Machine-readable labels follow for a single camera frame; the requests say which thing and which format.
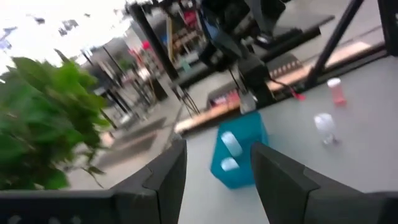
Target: clear plastic container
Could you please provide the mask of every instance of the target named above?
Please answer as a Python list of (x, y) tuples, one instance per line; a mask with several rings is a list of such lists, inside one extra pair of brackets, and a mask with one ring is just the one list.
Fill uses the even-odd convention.
[(245, 114), (256, 109), (256, 99), (250, 91), (239, 91), (241, 100), (241, 114)]
[(229, 153), (231, 153), (232, 157), (238, 157), (243, 153), (242, 146), (231, 131), (224, 132), (223, 135), (221, 135), (221, 140), (227, 147)]
[(331, 97), (336, 105), (343, 105), (346, 103), (346, 98), (341, 87), (341, 80), (339, 78), (331, 78), (328, 80), (328, 87), (331, 91)]
[(336, 142), (335, 135), (335, 122), (330, 114), (321, 113), (314, 117), (315, 126), (318, 129), (318, 133), (322, 138), (324, 144), (331, 144)]
[(239, 168), (239, 165), (236, 162), (236, 160), (234, 160), (234, 158), (228, 157), (221, 161), (221, 168), (224, 171), (230, 171), (230, 170)]

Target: blue box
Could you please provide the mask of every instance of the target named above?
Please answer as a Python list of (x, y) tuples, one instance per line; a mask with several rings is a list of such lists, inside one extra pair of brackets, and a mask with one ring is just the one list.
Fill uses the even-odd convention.
[[(221, 168), (221, 161), (231, 157), (231, 153), (221, 140), (221, 135), (227, 131), (234, 134), (243, 149), (243, 153), (234, 158), (239, 168), (225, 171)], [(229, 189), (254, 184), (251, 169), (251, 146), (256, 141), (268, 145), (267, 131), (262, 123), (261, 115), (257, 111), (222, 123), (218, 128), (216, 147), (210, 167), (211, 173)]]

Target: red tag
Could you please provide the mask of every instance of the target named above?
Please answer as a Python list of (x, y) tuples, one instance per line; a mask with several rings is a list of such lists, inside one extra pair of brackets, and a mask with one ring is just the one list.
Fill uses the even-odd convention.
[(296, 98), (296, 99), (298, 99), (298, 100), (300, 100), (300, 101), (305, 100), (305, 96), (304, 96), (304, 95), (298, 94), (298, 93), (296, 93), (296, 92), (293, 91), (293, 90), (291, 90), (291, 92), (292, 92), (292, 95), (293, 95), (294, 98)]

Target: green plant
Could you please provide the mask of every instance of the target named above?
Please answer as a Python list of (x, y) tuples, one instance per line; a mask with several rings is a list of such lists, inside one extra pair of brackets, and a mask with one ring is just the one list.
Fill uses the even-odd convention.
[(61, 58), (61, 60), (65, 62), (69, 62), (70, 60), (65, 56), (60, 50), (54, 49), (54, 51), (58, 54), (58, 56)]
[(128, 62), (126, 59), (123, 58), (119, 60), (118, 64), (124, 72), (131, 68), (131, 62)]
[[(92, 165), (101, 145), (104, 99), (87, 91), (95, 83), (73, 62), (57, 68), (28, 58), (14, 58), (0, 85), (0, 189), (61, 189), (67, 169)], [(77, 145), (86, 150), (77, 152)], [(78, 158), (83, 165), (77, 165)]]

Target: plastic cup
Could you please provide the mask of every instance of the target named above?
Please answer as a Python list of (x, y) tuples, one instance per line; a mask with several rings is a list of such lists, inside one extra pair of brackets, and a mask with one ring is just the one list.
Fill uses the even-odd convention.
[(341, 80), (339, 78), (331, 78), (328, 80), (328, 87), (331, 91), (331, 97), (336, 105), (343, 105), (346, 103), (346, 98), (341, 87)]
[(324, 144), (330, 144), (336, 141), (335, 122), (328, 113), (317, 114), (314, 118), (315, 126), (322, 137)]

